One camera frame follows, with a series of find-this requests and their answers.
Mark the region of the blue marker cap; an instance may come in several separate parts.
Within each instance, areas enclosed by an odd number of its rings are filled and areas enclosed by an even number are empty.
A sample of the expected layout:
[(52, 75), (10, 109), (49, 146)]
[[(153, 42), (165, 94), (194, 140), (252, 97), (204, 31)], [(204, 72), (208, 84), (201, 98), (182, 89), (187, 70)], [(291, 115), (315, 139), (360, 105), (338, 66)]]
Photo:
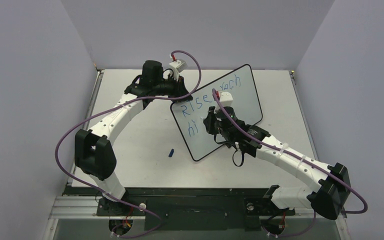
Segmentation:
[(169, 154), (168, 154), (168, 157), (169, 157), (169, 158), (171, 158), (171, 157), (173, 156), (174, 151), (175, 151), (175, 150), (174, 150), (173, 148), (170, 150), (170, 152), (169, 152)]

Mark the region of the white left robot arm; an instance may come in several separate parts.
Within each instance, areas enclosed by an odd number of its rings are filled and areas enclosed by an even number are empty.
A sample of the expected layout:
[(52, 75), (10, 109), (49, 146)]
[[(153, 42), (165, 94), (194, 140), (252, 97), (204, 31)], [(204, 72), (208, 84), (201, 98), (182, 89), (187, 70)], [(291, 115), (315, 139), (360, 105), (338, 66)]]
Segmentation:
[(143, 111), (152, 97), (168, 96), (173, 102), (190, 100), (180, 73), (187, 67), (183, 59), (173, 60), (169, 64), (169, 74), (164, 77), (162, 64), (147, 60), (142, 72), (125, 89), (116, 110), (104, 116), (88, 130), (78, 130), (75, 134), (74, 163), (103, 190), (103, 205), (116, 215), (129, 210), (129, 201), (125, 198), (127, 190), (118, 179), (113, 143), (127, 124)]

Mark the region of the white whiteboard black frame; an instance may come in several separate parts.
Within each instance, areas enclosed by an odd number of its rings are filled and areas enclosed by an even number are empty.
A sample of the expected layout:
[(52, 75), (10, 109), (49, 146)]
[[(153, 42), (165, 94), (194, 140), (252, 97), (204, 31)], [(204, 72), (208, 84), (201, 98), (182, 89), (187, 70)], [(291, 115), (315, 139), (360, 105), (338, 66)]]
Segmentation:
[(217, 105), (212, 96), (212, 89), (232, 94), (231, 107), (238, 118), (245, 123), (254, 125), (263, 119), (250, 65), (245, 64), (215, 80), (206, 80), (203, 86), (192, 94), (191, 100), (172, 103), (170, 106), (189, 154), (196, 162), (220, 147), (214, 141), (214, 137), (207, 133), (204, 125), (209, 107)]

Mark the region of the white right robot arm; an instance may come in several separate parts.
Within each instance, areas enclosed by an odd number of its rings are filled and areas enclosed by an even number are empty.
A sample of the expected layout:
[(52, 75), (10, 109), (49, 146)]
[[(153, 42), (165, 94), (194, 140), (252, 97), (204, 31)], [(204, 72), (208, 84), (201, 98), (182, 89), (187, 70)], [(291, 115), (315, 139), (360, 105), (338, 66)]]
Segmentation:
[(222, 109), (211, 106), (203, 120), (207, 133), (221, 135), (224, 138), (222, 144), (228, 148), (233, 147), (242, 156), (267, 161), (305, 184), (304, 187), (292, 188), (272, 186), (268, 196), (262, 199), (262, 207), (267, 213), (306, 208), (329, 220), (338, 218), (351, 193), (345, 187), (350, 184), (350, 178), (344, 165), (329, 165), (305, 156), (268, 131), (237, 119), (232, 107), (227, 106), (224, 110), (234, 123), (229, 121)]

